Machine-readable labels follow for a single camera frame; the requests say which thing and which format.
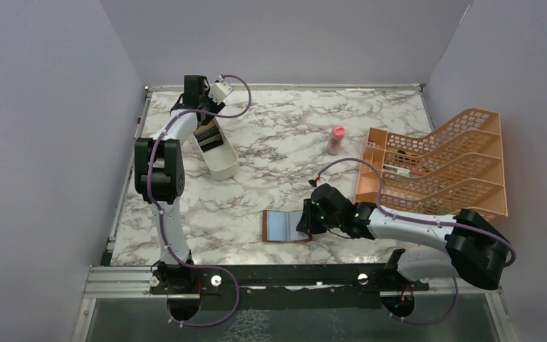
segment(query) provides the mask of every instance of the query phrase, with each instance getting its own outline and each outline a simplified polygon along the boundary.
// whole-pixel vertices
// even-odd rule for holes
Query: pink bottle cap
[[[330,132],[330,136],[335,140],[343,139],[345,135],[345,128],[343,126],[334,126]]]

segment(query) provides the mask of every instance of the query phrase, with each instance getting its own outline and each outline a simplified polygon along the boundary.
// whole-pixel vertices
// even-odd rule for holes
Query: orange basket
[[[476,210],[488,221],[508,215],[498,113],[468,109],[423,138],[371,128],[363,159],[381,172],[381,204],[423,214]],[[379,182],[365,165],[355,202],[375,202]]]

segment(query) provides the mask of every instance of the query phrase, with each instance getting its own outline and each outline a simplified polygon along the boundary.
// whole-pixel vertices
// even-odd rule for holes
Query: bottle
[[[330,132],[330,141],[328,141],[328,153],[336,155],[340,150],[340,141],[345,135],[345,128],[343,126],[334,126]]]

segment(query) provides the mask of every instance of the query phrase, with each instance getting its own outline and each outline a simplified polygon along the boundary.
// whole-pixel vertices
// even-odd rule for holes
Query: marble tabletop
[[[181,197],[183,230],[197,264],[337,264],[385,262],[394,240],[341,239],[319,234],[303,244],[261,241],[262,211],[300,210],[312,187],[308,180],[328,163],[360,157],[368,128],[422,136],[430,132],[420,94],[415,90],[253,90],[246,115],[221,119],[238,153],[240,172],[223,182],[211,178],[192,139],[183,145],[186,172]],[[179,93],[156,92],[142,136],[169,119]],[[246,91],[234,91],[222,114],[238,113]],[[326,143],[333,125],[345,126],[341,151],[329,155]],[[352,199],[358,165],[340,163],[323,180]],[[159,259],[156,227],[148,204],[129,186],[111,264],[138,266]]]

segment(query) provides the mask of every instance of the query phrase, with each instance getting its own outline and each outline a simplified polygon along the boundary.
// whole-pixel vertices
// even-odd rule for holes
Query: gray wall
[[[70,339],[142,97],[97,0],[0,1],[0,341]]]
[[[476,0],[425,98],[436,125],[468,107],[502,114],[509,218],[517,248],[503,275],[520,341],[547,341],[547,1]]]
[[[424,83],[471,0],[101,0],[151,86]]]

